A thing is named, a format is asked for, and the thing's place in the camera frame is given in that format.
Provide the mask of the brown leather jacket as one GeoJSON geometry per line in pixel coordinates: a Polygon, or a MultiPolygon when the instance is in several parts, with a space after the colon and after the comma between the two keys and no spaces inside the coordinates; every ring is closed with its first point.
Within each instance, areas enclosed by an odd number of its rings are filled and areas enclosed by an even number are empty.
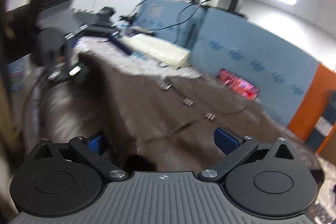
{"type": "Polygon", "coordinates": [[[215,129],[224,127],[262,143],[287,138],[316,182],[323,182],[314,153],[291,131],[213,77],[130,75],[89,53],[80,60],[89,68],[82,84],[41,80],[42,137],[66,143],[103,131],[112,146],[112,162],[127,172],[197,173],[224,157],[214,143],[215,129]]]}

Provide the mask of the grey patterned bed sheet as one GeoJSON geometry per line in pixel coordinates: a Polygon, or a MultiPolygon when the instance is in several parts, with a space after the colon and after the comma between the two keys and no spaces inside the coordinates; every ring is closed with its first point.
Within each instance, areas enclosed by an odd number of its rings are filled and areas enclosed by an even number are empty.
{"type": "MultiPolygon", "coordinates": [[[[130,75],[207,75],[166,68],[140,53],[127,56],[102,39],[82,39],[76,53],[83,65],[80,55],[89,53],[130,75]]],[[[324,173],[316,182],[287,138],[262,143],[239,135],[240,147],[197,173],[130,173],[112,162],[103,131],[94,133],[102,135],[102,155],[85,145],[90,136],[66,143],[42,137],[40,83],[49,78],[41,69],[35,78],[22,119],[28,158],[10,188],[15,223],[335,223],[335,166],[314,154],[324,173]]]]}

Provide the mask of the orange cardboard box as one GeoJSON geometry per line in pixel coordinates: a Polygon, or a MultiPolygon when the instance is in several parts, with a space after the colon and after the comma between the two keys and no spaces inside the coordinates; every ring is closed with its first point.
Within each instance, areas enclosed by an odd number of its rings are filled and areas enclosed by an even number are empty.
{"type": "Polygon", "coordinates": [[[310,87],[288,124],[288,129],[300,139],[306,140],[322,115],[333,90],[335,90],[335,72],[319,64],[310,87]]]}

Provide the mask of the light blue printed box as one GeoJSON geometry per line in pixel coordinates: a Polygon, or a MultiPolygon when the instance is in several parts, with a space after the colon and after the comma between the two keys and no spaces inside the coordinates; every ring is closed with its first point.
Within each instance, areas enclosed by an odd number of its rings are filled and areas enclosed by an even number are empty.
{"type": "Polygon", "coordinates": [[[221,69],[259,87],[263,109],[283,126],[297,112],[318,61],[286,40],[228,12],[207,10],[190,57],[199,71],[221,69]]]}

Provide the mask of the dark blue vacuum bottle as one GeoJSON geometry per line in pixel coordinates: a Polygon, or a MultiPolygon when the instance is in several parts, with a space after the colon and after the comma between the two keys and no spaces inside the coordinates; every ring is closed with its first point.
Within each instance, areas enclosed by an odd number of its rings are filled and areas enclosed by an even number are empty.
{"type": "Polygon", "coordinates": [[[330,93],[331,97],[305,141],[306,145],[313,152],[318,151],[325,139],[331,134],[335,124],[335,90],[328,91],[327,93],[330,93]]]}

